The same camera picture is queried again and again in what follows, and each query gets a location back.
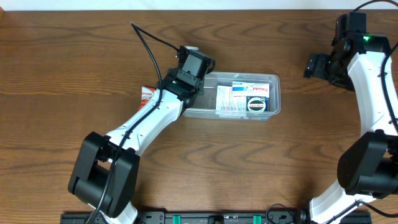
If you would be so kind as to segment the dark green Zam-Buk box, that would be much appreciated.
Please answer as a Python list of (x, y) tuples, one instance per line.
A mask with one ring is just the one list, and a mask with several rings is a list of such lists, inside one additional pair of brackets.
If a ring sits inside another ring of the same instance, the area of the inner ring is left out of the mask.
[(246, 110), (250, 112), (267, 112), (269, 99), (265, 96), (247, 96)]

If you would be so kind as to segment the white blue Panadol box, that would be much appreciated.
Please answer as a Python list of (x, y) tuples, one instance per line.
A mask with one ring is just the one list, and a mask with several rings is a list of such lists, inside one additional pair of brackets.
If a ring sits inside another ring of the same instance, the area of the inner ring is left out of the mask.
[(268, 83), (233, 82), (233, 96), (270, 96), (270, 85)]

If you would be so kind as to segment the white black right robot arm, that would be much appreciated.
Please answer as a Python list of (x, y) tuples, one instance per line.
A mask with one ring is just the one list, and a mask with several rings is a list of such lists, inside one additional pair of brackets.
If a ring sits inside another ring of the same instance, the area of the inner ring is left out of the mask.
[(356, 208), (397, 194), (397, 93), (388, 38), (367, 32), (366, 14), (339, 16), (331, 54), (311, 54), (304, 76), (356, 94), (360, 138), (339, 158), (337, 180), (296, 223), (341, 223)]

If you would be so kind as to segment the white blue medicine box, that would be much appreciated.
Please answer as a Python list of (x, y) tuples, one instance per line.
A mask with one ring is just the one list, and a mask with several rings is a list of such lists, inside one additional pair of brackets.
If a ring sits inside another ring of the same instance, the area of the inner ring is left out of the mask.
[(227, 112), (229, 114), (263, 113), (250, 112), (246, 110), (246, 96), (233, 96), (232, 85), (217, 87), (216, 112)]

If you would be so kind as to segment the clear plastic container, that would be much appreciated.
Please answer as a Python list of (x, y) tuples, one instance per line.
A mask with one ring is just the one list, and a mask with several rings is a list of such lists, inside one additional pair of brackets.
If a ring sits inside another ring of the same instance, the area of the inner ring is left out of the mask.
[[(263, 113), (229, 114), (216, 112), (216, 92), (219, 85), (231, 86), (233, 82), (270, 84), (269, 110)], [(265, 121), (280, 112), (280, 80), (277, 75), (261, 73), (212, 72), (205, 77), (203, 94), (192, 108), (184, 112), (189, 118), (206, 119), (251, 119)]]

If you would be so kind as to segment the red Panadol ActiFast box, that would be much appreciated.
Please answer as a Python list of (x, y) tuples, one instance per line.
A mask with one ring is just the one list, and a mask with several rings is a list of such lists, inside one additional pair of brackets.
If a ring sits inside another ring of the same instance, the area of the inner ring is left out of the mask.
[(153, 94), (155, 92), (155, 88), (149, 87), (149, 86), (142, 86), (141, 87), (141, 104), (140, 107), (138, 107), (138, 111), (142, 109), (152, 98)]

